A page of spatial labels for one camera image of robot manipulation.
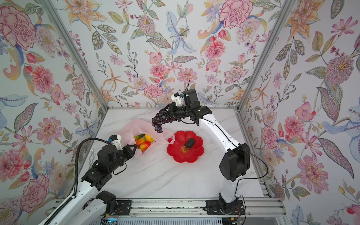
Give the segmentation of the dark purple grape bunch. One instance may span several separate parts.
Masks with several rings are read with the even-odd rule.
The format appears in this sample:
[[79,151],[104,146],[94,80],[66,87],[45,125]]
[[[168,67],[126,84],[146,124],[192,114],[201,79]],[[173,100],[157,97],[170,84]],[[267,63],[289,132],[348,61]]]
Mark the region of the dark purple grape bunch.
[[151,125],[157,133],[163,133],[162,125],[172,123],[173,118],[167,111],[157,113],[151,120]]

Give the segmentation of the green yellow mango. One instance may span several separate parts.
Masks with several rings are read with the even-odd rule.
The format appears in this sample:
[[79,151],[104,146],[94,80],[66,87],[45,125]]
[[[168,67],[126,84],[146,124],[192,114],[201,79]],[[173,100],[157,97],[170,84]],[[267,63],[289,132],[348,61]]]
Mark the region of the green yellow mango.
[[140,135],[134,136],[134,140],[137,141],[137,140],[143,138],[144,136],[145,136],[145,134],[140,134]]

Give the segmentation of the red orange pepper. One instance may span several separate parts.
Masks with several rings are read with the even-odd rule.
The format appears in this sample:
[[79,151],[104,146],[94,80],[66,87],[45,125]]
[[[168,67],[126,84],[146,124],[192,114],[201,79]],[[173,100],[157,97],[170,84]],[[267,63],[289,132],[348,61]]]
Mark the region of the red orange pepper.
[[141,152],[144,152],[150,147],[150,145],[151,145],[151,142],[145,141],[139,145],[139,149],[141,150]]

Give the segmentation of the yellow bell pepper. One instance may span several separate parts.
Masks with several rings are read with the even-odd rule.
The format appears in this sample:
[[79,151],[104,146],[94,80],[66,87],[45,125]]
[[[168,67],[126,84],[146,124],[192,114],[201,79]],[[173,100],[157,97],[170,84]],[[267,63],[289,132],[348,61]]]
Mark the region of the yellow bell pepper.
[[150,137],[149,135],[144,135],[144,138],[147,142],[152,143],[154,141],[154,139],[152,137]]

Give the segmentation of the pink plastic bag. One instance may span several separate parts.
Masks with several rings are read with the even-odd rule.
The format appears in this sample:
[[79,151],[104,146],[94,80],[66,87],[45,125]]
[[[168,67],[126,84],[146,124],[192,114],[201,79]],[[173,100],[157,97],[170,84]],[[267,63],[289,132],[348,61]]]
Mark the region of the pink plastic bag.
[[[146,152],[154,149],[159,144],[168,145],[173,144],[175,141],[175,135],[169,130],[164,129],[162,133],[157,133],[151,123],[133,119],[126,126],[120,129],[116,133],[121,137],[121,145],[133,145],[136,144],[138,148],[135,151],[135,158],[139,158],[146,154]],[[150,146],[145,150],[140,149],[140,140],[150,142]]]

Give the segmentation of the dark eggplant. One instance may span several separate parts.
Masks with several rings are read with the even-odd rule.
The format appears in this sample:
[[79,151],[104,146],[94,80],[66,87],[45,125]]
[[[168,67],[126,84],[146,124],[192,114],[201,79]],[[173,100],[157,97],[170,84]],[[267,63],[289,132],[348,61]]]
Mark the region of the dark eggplant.
[[190,139],[188,139],[188,141],[184,144],[184,147],[185,147],[186,149],[191,149],[191,148],[194,147],[195,143],[196,143],[195,139],[194,139],[194,138],[190,138]]

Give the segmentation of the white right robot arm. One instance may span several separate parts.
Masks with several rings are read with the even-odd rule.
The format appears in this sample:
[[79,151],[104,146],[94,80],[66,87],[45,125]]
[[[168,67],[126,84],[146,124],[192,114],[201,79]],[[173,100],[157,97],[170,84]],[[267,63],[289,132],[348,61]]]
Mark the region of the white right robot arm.
[[250,152],[246,143],[240,143],[232,138],[219,124],[212,111],[202,106],[195,90],[175,93],[171,103],[162,111],[173,121],[189,118],[214,141],[222,151],[219,169],[224,177],[223,187],[218,197],[219,210],[229,215],[238,203],[238,184],[250,168]]

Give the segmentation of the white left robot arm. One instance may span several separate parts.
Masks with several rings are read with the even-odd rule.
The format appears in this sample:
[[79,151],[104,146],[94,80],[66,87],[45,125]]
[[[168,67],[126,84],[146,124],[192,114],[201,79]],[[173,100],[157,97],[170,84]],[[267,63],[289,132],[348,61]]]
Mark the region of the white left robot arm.
[[112,214],[118,208],[116,195],[103,187],[115,175],[114,171],[134,157],[137,145],[108,144],[97,153],[98,159],[74,185],[73,192],[40,224],[89,225],[101,215]]

